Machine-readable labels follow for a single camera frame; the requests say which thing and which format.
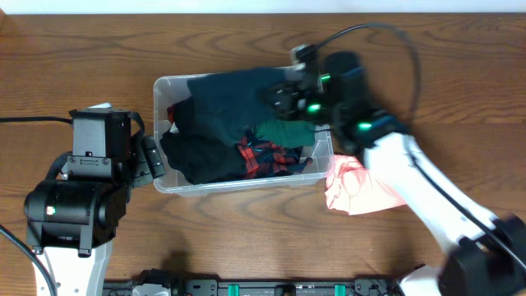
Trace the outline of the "green garment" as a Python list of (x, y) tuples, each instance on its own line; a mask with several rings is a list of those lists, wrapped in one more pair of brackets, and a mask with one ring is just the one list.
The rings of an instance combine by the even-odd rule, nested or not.
[(273, 118), (255, 126), (252, 131), (258, 139), (286, 148), (313, 146), (316, 139), (316, 126), (305, 121)]

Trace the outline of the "black garment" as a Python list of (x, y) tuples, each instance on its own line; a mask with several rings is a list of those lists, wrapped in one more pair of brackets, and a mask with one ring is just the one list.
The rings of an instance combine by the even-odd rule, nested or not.
[(246, 161), (235, 145), (225, 145), (196, 122), (192, 98), (167, 108), (168, 120), (177, 128), (166, 131), (159, 143), (172, 169), (193, 184), (225, 182), (242, 177)]

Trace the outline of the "dark teal shirt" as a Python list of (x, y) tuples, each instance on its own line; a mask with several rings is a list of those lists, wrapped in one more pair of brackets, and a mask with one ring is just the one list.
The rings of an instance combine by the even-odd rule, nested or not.
[(246, 130), (275, 117), (265, 96), (283, 82), (283, 69), (258, 67), (194, 78), (187, 88), (195, 104), (196, 122), (231, 146)]

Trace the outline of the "red navy plaid shirt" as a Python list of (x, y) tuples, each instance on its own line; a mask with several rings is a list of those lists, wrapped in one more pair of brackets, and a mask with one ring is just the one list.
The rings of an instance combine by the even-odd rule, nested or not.
[[(169, 130), (176, 132), (177, 128), (172, 124)], [(302, 146), (277, 146), (271, 141), (258, 139), (253, 132), (246, 132), (234, 145), (245, 159), (247, 171), (242, 177), (229, 181), (289, 176), (302, 173), (312, 163), (311, 158), (301, 160)]]

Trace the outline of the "clear plastic storage bin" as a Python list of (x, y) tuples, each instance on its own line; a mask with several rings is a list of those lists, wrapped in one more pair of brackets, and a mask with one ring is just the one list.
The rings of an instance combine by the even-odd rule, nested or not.
[[(153, 85), (154, 98), (154, 138), (160, 141), (162, 134), (169, 130), (167, 108), (190, 97), (187, 82), (199, 78), (199, 74), (181, 76), (162, 76)], [(182, 197), (204, 196), (210, 193), (234, 192), (240, 190), (262, 189), (265, 187), (303, 186), (317, 183), (328, 174), (333, 165), (334, 149), (328, 126), (316, 128), (316, 142), (313, 146), (302, 149), (301, 160), (312, 159), (302, 173), (283, 177), (256, 178), (222, 183), (190, 184), (183, 174), (168, 165), (168, 159), (162, 149), (159, 149), (164, 163), (165, 175), (154, 180), (155, 188), (164, 194), (178, 194)]]

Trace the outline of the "pink garment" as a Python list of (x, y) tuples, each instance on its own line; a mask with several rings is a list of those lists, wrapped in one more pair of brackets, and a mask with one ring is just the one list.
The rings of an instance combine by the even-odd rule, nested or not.
[(405, 205), (392, 187), (371, 176), (357, 158), (348, 155), (333, 156), (325, 187), (327, 208), (349, 215), (363, 215)]

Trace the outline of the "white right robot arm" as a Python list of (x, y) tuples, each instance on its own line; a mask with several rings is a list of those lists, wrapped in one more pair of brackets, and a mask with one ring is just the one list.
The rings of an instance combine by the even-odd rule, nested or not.
[(525, 224), (505, 220), (456, 187), (425, 155), (408, 128), (369, 93), (358, 57), (317, 61), (315, 45), (290, 53), (284, 82), (264, 96), (282, 119), (329, 124), (344, 150), (397, 192), (446, 253), (396, 283), (402, 295), (512, 295), (525, 287)]

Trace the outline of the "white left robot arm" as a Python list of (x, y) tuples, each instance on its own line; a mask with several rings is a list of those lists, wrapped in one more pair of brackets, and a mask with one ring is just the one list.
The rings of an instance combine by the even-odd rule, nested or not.
[(132, 189), (165, 170), (139, 113), (100, 104), (69, 114), (72, 150), (25, 199), (26, 242), (38, 295), (101, 295)]

